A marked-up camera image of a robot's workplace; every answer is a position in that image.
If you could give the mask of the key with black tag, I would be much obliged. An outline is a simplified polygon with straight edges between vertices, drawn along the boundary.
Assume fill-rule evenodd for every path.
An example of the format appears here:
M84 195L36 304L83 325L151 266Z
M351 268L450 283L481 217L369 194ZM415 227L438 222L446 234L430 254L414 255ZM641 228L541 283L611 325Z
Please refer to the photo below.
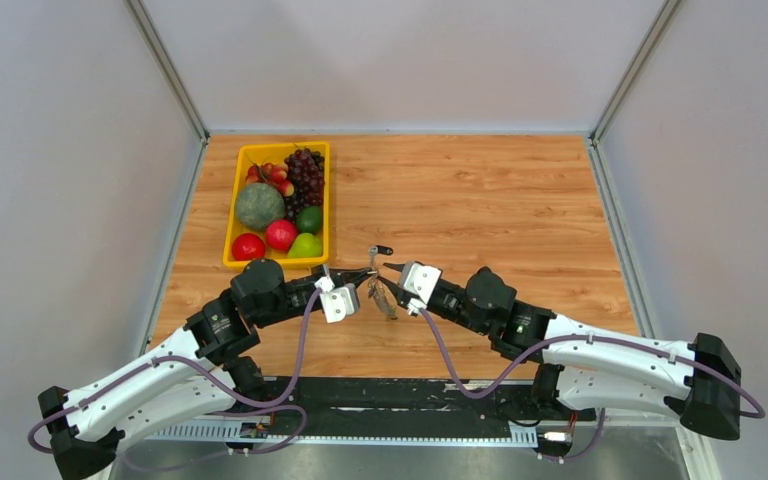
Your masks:
M374 267L376 265L376 259L378 256L391 256L393 253L394 253L394 250L388 246L384 246L384 245L371 246L368 249L370 266Z

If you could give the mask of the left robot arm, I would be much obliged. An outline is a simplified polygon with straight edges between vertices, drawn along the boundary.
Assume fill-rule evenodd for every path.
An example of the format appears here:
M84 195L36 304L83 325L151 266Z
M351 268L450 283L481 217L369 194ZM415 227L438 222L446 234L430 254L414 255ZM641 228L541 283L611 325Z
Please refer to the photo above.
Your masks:
M243 414L277 411L301 368L280 395L265 400L261 371L246 354L259 344L259 329L299 317L306 332L316 310L339 322L357 312L357 288L375 272L319 265L288 280L277 261L254 260L159 346L84 387L43 391L42 419L28 442L52 455L62 478L86 479L130 445L183 420L233 406Z

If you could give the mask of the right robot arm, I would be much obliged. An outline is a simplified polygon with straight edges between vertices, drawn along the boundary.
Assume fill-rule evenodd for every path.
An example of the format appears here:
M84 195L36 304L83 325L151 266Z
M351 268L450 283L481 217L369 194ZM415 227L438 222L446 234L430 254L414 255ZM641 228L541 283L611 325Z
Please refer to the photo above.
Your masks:
M487 337L519 365L538 363L531 403L544 417L565 409L623 409L660 414L710 438L740 437L742 370L715 335L659 340L598 328L528 304L490 268L466 285L419 262L394 265L382 282L412 315L439 317Z

